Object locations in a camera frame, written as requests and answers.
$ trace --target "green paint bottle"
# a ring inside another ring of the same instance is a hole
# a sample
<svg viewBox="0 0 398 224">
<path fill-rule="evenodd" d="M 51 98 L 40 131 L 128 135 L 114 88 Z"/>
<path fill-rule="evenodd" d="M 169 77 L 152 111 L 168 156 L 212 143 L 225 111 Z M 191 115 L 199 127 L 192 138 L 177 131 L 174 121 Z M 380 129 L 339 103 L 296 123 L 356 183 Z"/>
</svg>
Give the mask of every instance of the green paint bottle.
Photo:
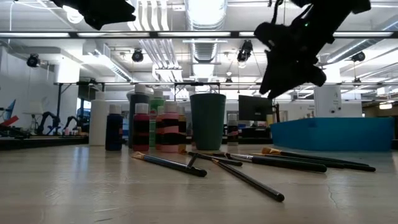
<svg viewBox="0 0 398 224">
<path fill-rule="evenodd" d="M 150 101 L 150 121 L 149 121 L 149 147 L 155 147 L 156 145 L 156 116 L 157 116 L 157 107 L 164 105 L 164 98 L 162 91 L 155 91 L 154 98 Z"/>
</svg>

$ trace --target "white bottle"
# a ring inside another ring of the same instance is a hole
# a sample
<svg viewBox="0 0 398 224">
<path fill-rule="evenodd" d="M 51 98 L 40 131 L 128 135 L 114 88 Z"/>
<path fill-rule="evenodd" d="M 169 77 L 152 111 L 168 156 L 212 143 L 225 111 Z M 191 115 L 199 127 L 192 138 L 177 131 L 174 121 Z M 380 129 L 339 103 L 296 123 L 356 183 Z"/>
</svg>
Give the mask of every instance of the white bottle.
<svg viewBox="0 0 398 224">
<path fill-rule="evenodd" d="M 105 93 L 97 92 L 95 100 L 91 101 L 90 111 L 90 146 L 105 146 L 106 139 L 106 117 L 109 107 L 105 101 Z"/>
</svg>

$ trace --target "blue bin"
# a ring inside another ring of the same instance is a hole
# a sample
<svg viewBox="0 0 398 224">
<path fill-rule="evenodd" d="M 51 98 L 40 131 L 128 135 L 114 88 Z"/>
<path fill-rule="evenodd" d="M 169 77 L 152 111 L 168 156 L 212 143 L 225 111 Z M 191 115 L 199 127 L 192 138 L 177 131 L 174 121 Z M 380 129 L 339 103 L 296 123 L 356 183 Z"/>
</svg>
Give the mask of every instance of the blue bin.
<svg viewBox="0 0 398 224">
<path fill-rule="evenodd" d="M 271 125 L 274 145 L 311 151 L 389 151 L 394 118 L 309 118 Z"/>
</svg>

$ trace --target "paintbrush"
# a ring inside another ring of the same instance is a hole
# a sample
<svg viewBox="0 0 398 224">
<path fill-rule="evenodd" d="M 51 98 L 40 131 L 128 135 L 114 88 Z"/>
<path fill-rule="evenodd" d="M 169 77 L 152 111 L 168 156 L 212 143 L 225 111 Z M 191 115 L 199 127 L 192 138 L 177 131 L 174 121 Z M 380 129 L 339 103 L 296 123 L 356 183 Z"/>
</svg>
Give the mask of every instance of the paintbrush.
<svg viewBox="0 0 398 224">
<path fill-rule="evenodd" d="M 135 159 L 140 159 L 142 161 L 151 162 L 153 164 L 157 164 L 160 166 L 168 167 L 170 169 L 175 169 L 175 170 L 178 170 L 178 171 L 181 171 L 181 172 L 184 172 L 187 174 L 195 175 L 198 177 L 204 177 L 207 175 L 207 172 L 205 170 L 192 166 L 193 163 L 195 162 L 197 156 L 193 156 L 188 165 L 170 161 L 170 160 L 163 159 L 163 158 L 156 157 L 156 156 L 145 155 L 140 152 L 133 153 L 131 157 L 133 157 Z"/>
<path fill-rule="evenodd" d="M 282 167 L 288 169 L 295 169 L 295 170 L 305 170 L 305 171 L 312 171 L 312 172 L 326 172 L 327 167 L 322 164 L 314 164 L 310 162 L 301 162 L 301 161 L 293 161 L 293 160 L 286 160 L 286 159 L 276 159 L 276 158 L 268 158 L 264 156 L 247 156 L 247 155 L 240 155 L 240 154 L 230 154 L 230 153 L 214 153 L 214 156 L 221 156 L 227 157 L 228 159 L 233 159 L 242 162 L 252 162 L 254 164 L 261 164 L 267 166 L 275 166 L 275 167 Z"/>
<path fill-rule="evenodd" d="M 204 154 L 200 154 L 200 153 L 187 152 L 185 150 L 179 151 L 178 153 L 183 154 L 183 155 L 188 154 L 190 156 L 194 156 L 196 154 L 199 159 L 205 159 L 205 160 L 209 160 L 209 161 L 211 161 L 212 159 L 217 159 L 217 160 L 219 160 L 219 161 L 221 161 L 221 162 L 223 162 L 225 164 L 233 165 L 233 166 L 242 166 L 243 165 L 243 163 L 240 162 L 240 161 L 234 161 L 234 160 L 231 160 L 231 159 L 224 159 L 224 158 L 204 155 Z"/>
<path fill-rule="evenodd" d="M 315 160 L 320 160 L 320 161 L 327 161 L 327 162 L 337 162 L 337 163 L 342 163 L 342 164 L 352 164 L 352 165 L 357 165 L 357 166 L 369 166 L 367 164 L 362 164 L 358 162 L 351 162 L 351 161 L 344 161 L 341 159 L 332 159 L 332 158 L 326 158 L 326 157 L 320 157 L 320 156 L 309 156 L 305 154 L 300 154 L 296 152 L 285 152 L 281 151 L 278 149 L 273 149 L 270 147 L 264 147 L 262 149 L 262 154 L 271 154 L 271 155 L 280 155 L 280 156 L 289 156 L 289 157 L 296 157 L 296 158 L 302 158 L 302 159 L 315 159 Z"/>
<path fill-rule="evenodd" d="M 223 168 L 224 170 L 228 171 L 230 174 L 233 174 L 235 177 L 245 181 L 249 185 L 253 186 L 255 189 L 261 191 L 262 193 L 268 195 L 269 197 L 273 198 L 274 200 L 278 202 L 283 202 L 285 200 L 285 196 L 279 193 L 278 191 L 266 186 L 263 183 L 258 182 L 257 180 L 254 180 L 252 177 L 249 177 L 246 174 L 243 174 L 242 172 L 230 167 L 227 164 L 222 163 L 221 161 L 217 159 L 212 159 L 212 161 Z"/>
<path fill-rule="evenodd" d="M 371 167 L 371 166 L 359 166 L 359 165 L 354 165 L 354 164 L 345 164 L 345 163 L 341 163 L 341 162 L 321 161 L 321 160 L 316 160 L 316 159 L 303 159 L 303 158 L 298 158 L 298 157 L 280 156 L 280 155 L 272 155 L 272 154 L 260 154 L 260 153 L 248 153 L 248 154 L 252 155 L 252 156 L 267 156 L 267 157 L 271 157 L 271 158 L 295 160 L 295 161 L 302 161 L 302 162 L 311 162 L 311 163 L 316 163 L 316 164 L 323 164 L 326 167 L 338 168 L 338 169 L 353 169 L 353 170 L 361 170 L 361 171 L 367 171 L 367 172 L 376 171 L 376 168 Z"/>
</svg>

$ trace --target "green cup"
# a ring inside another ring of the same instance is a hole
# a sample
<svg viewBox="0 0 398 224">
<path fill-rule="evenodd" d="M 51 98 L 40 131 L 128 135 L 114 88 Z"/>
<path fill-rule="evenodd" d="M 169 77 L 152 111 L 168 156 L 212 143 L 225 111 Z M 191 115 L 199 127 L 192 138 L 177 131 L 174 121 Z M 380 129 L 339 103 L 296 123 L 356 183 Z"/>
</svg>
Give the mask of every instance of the green cup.
<svg viewBox="0 0 398 224">
<path fill-rule="evenodd" d="M 195 94 L 190 97 L 193 137 L 198 150 L 219 150 L 223 141 L 225 95 Z"/>
</svg>

